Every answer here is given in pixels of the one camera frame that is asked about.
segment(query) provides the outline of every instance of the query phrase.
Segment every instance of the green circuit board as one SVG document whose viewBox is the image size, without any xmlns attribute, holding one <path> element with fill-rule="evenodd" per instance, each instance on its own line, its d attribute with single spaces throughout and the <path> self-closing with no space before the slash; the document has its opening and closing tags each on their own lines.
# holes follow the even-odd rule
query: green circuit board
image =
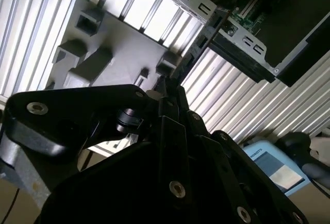
<svg viewBox="0 0 330 224">
<path fill-rule="evenodd" d="M 250 10 L 245 18 L 240 16 L 240 8 L 234 9 L 232 11 L 231 17 L 237 21 L 241 26 L 243 26 L 247 31 L 253 35 L 257 35 L 260 31 L 260 26 L 263 21 L 269 15 L 264 10 L 271 10 L 274 8 L 281 0 L 258 0 L 254 7 Z"/>
</svg>

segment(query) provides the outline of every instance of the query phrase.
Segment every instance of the aluminum profile wall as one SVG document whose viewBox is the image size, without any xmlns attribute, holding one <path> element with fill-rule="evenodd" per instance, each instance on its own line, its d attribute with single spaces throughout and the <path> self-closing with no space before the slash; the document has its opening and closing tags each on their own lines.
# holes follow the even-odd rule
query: aluminum profile wall
<svg viewBox="0 0 330 224">
<path fill-rule="evenodd" d="M 45 88 L 76 0 L 0 0 L 0 105 Z M 91 0 L 179 54 L 202 24 L 171 0 Z"/>
<path fill-rule="evenodd" d="M 202 28 L 171 0 L 91 1 L 179 54 Z M 16 92 L 45 88 L 74 2 L 0 0 L 0 108 Z M 222 129 L 237 142 L 253 134 L 282 135 L 290 130 L 314 136 L 329 123 L 328 58 L 287 88 L 278 81 L 256 84 L 207 51 L 184 87 L 191 109 L 208 129 Z"/>
<path fill-rule="evenodd" d="M 236 142 L 290 131 L 313 137 L 330 123 L 330 51 L 288 88 L 279 80 L 255 83 L 209 50 L 183 86 L 207 129 L 223 130 Z"/>
</svg>

